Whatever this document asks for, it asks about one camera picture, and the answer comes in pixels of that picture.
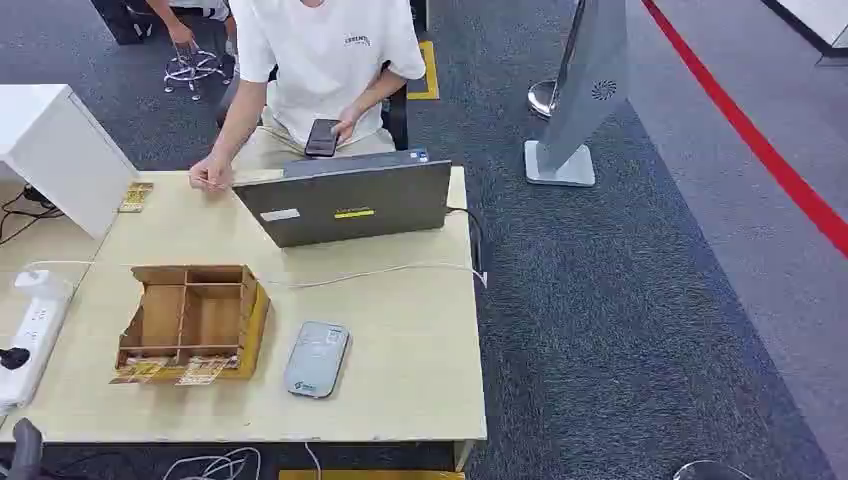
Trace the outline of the person's left hand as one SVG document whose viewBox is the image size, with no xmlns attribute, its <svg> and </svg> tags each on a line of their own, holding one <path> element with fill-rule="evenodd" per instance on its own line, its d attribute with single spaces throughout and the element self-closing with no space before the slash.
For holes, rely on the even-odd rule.
<svg viewBox="0 0 848 480">
<path fill-rule="evenodd" d="M 341 146 L 351 138 L 361 115 L 362 109 L 355 104 L 349 105 L 342 110 L 337 123 L 331 129 L 337 146 Z"/>
</svg>

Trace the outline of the person's right hand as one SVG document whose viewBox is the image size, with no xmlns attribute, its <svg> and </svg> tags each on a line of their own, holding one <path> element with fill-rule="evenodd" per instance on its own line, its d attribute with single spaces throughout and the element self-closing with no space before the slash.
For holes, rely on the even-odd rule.
<svg viewBox="0 0 848 480">
<path fill-rule="evenodd" d="M 232 161 L 213 154 L 198 161 L 188 171 L 189 185 L 207 193 L 228 189 L 232 184 Z"/>
</svg>

